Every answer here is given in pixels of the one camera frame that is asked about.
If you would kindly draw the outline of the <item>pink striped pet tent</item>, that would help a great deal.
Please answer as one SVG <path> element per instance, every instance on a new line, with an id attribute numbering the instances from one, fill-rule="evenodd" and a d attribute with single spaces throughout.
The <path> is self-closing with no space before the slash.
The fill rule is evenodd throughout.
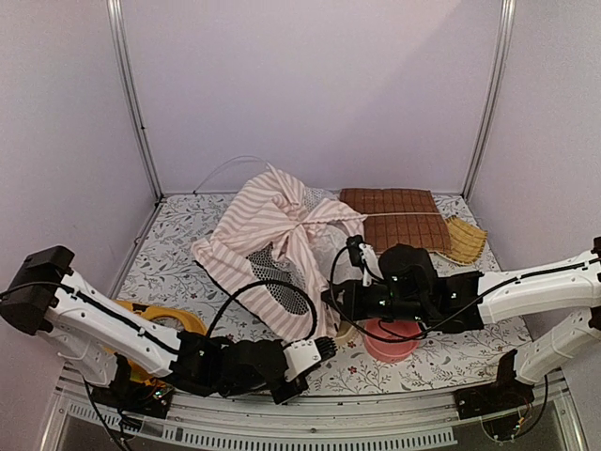
<path id="1" fill-rule="evenodd" d="M 334 337 L 340 318 L 321 301 L 328 281 L 314 248 L 332 231 L 361 235 L 364 220 L 348 204 L 272 167 L 244 184 L 213 233 L 193 243 L 192 254 L 229 294 L 260 279 L 299 284 L 314 303 L 314 312 L 295 306 L 298 295 L 282 286 L 251 288 L 238 297 L 283 340 Z"/>

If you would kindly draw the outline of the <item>white tent pole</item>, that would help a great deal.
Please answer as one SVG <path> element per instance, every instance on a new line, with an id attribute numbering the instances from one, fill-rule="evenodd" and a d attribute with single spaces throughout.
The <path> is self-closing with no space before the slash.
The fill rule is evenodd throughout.
<path id="1" fill-rule="evenodd" d="M 268 160 L 262 159 L 260 157 L 254 155 L 239 155 L 220 165 L 216 166 L 207 176 L 205 176 L 201 182 L 193 189 L 193 195 L 200 194 L 201 188 L 211 179 L 222 173 L 228 166 L 233 163 L 262 163 L 268 169 L 272 169 L 272 165 Z M 399 211 L 399 212 L 377 212 L 377 213 L 367 213 L 368 217 L 401 217 L 401 216 L 416 216 L 416 215 L 425 215 L 425 216 L 440 216 L 439 211 Z"/>

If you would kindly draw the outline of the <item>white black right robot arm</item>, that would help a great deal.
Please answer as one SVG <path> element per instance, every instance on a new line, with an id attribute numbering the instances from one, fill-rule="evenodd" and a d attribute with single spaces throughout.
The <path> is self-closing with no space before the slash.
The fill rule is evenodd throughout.
<path id="1" fill-rule="evenodd" d="M 380 256 L 362 237 L 345 247 L 362 280 L 329 282 L 322 301 L 350 324 L 364 319 L 409 320 L 423 334 L 481 330 L 512 317 L 548 310 L 571 314 L 530 344 L 503 355 L 485 401 L 506 409 L 550 370 L 573 359 L 600 339 L 600 241 L 575 257 L 512 272 L 438 275 L 423 248 L 397 244 Z"/>

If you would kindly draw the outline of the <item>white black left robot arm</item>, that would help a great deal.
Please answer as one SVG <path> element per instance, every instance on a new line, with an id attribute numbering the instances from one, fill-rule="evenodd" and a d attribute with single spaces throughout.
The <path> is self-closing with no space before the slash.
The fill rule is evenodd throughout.
<path id="1" fill-rule="evenodd" d="M 95 290 L 70 266 L 73 258 L 62 245 L 27 256 L 1 294 L 1 316 L 51 343 L 120 408 L 140 397 L 129 379 L 132 364 L 197 396 L 268 390 L 281 404 L 306 390 L 306 376 L 321 360 L 313 339 L 231 342 L 143 319 Z"/>

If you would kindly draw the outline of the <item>cream pet bowl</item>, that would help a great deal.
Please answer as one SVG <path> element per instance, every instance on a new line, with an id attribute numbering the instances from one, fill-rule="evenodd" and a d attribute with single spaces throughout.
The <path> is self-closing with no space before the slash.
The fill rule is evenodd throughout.
<path id="1" fill-rule="evenodd" d="M 334 338 L 334 342 L 338 348 L 343 348 L 348 343 L 352 342 L 356 338 L 357 334 L 358 331 L 355 327 L 346 321 L 342 321 Z"/>

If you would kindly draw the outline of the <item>pink pet bowl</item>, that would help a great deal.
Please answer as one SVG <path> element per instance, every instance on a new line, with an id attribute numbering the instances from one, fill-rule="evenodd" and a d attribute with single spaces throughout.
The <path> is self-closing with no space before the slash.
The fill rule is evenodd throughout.
<path id="1" fill-rule="evenodd" d="M 403 337 L 421 332 L 417 322 L 404 320 L 382 322 L 380 319 L 369 319 L 364 329 L 378 337 L 375 339 L 365 334 L 364 345 L 367 352 L 382 363 L 399 363 L 408 358 L 419 346 L 419 340 L 400 342 Z"/>

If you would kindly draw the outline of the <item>brown woven mat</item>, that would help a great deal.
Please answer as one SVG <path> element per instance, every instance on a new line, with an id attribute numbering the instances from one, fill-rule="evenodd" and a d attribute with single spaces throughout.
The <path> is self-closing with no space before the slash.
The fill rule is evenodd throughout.
<path id="1" fill-rule="evenodd" d="M 429 252 L 450 249 L 447 225 L 440 216 L 368 217 L 367 213 L 439 211 L 431 192 L 415 189 L 345 188 L 339 199 L 365 216 L 363 239 L 378 254 L 396 244 Z"/>

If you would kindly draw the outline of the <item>yellow double bowl holder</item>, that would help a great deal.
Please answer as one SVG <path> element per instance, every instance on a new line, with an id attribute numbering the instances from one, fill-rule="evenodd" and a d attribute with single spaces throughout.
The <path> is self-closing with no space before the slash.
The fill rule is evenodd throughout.
<path id="1" fill-rule="evenodd" d="M 163 379 L 173 373 L 183 333 L 205 335 L 207 327 L 196 315 L 171 308 L 127 301 L 109 301 L 106 343 L 149 375 Z"/>

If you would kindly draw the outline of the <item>yellow bamboo mat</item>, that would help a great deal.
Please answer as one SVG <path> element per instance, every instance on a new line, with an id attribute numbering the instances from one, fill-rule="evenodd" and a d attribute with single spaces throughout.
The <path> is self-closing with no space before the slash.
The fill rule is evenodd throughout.
<path id="1" fill-rule="evenodd" d="M 457 216 L 445 219 L 450 237 L 450 249 L 436 254 L 460 266 L 475 263 L 483 251 L 487 241 L 487 232 L 471 225 Z"/>

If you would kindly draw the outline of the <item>aluminium front rail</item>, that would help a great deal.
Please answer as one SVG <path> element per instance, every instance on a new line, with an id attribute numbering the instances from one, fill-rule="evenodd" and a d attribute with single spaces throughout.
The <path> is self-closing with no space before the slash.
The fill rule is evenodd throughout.
<path id="1" fill-rule="evenodd" d="M 361 356 L 320 369 L 307 395 L 284 405 L 267 395 L 223 399 L 176 393 L 167 415 L 91 405 L 81 377 L 62 372 L 41 448 L 112 450 L 590 450 L 560 370 L 538 383 L 531 407 L 464 418 L 458 389 L 492 380 L 493 359 L 417 360 L 385 365 Z"/>

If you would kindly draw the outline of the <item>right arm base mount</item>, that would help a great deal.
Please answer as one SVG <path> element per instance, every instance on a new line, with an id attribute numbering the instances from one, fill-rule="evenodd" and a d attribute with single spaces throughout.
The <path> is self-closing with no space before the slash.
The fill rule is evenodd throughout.
<path id="1" fill-rule="evenodd" d="M 517 350 L 504 354 L 498 363 L 496 379 L 491 383 L 454 391 L 454 401 L 460 419 L 502 412 L 534 401 L 532 385 L 516 379 L 514 362 Z"/>

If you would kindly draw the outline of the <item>right aluminium frame post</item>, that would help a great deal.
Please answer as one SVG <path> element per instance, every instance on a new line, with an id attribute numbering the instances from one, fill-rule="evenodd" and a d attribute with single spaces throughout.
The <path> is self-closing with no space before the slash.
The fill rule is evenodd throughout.
<path id="1" fill-rule="evenodd" d="M 503 0 L 499 28 L 493 54 L 492 69 L 486 90 L 485 105 L 481 115 L 468 173 L 464 180 L 461 196 L 469 203 L 476 188 L 482 168 L 485 150 L 492 130 L 493 120 L 501 93 L 503 76 L 506 70 L 516 15 L 516 0 Z"/>

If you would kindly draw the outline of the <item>aluminium frame post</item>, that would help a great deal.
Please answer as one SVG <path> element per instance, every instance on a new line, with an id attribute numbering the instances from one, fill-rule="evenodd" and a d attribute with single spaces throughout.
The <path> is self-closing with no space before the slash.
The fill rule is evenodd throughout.
<path id="1" fill-rule="evenodd" d="M 106 7 L 116 55 L 117 70 L 120 75 L 125 101 L 128 106 L 133 134 L 139 148 L 142 166 L 145 170 L 150 190 L 155 201 L 160 202 L 164 197 L 164 193 L 158 170 L 152 156 L 146 133 L 146 123 L 143 118 L 135 86 L 123 15 L 123 2 L 119 0 L 107 0 Z"/>
<path id="2" fill-rule="evenodd" d="M 516 15 L 516 0 L 503 0 L 499 28 L 493 54 L 492 69 L 486 90 L 485 105 L 481 115 L 468 173 L 464 180 L 461 196 L 469 203 L 476 188 L 482 168 L 485 150 L 492 130 L 493 120 L 501 93 L 503 76 L 506 70 Z"/>

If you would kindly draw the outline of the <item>left aluminium frame post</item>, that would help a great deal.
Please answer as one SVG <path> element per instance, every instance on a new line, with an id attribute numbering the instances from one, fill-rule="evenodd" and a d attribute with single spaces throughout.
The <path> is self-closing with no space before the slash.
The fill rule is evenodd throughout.
<path id="1" fill-rule="evenodd" d="M 152 156 L 146 133 L 146 123 L 143 118 L 135 86 L 123 15 L 123 2 L 119 0 L 107 0 L 106 7 L 116 55 L 117 70 L 120 75 L 125 101 L 128 106 L 133 134 L 139 148 L 142 166 L 145 170 L 150 190 L 155 201 L 160 202 L 164 197 L 164 193 L 158 170 Z"/>

